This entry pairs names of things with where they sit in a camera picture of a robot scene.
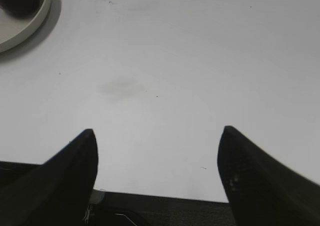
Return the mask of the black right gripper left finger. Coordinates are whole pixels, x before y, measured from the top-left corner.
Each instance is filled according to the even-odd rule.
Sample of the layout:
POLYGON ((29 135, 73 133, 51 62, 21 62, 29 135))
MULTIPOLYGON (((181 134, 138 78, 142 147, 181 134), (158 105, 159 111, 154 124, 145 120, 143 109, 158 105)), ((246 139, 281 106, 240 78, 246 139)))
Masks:
POLYGON ((43 164, 1 161, 2 226, 87 226, 98 146, 86 129, 43 164))

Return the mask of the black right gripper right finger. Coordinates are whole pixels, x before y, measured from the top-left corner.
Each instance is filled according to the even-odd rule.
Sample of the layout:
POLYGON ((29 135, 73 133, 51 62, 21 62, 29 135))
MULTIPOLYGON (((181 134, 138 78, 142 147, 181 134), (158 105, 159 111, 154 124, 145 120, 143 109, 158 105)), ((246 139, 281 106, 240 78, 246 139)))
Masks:
POLYGON ((233 126, 223 129, 217 168, 236 225, 320 224, 320 186, 277 161, 233 126))

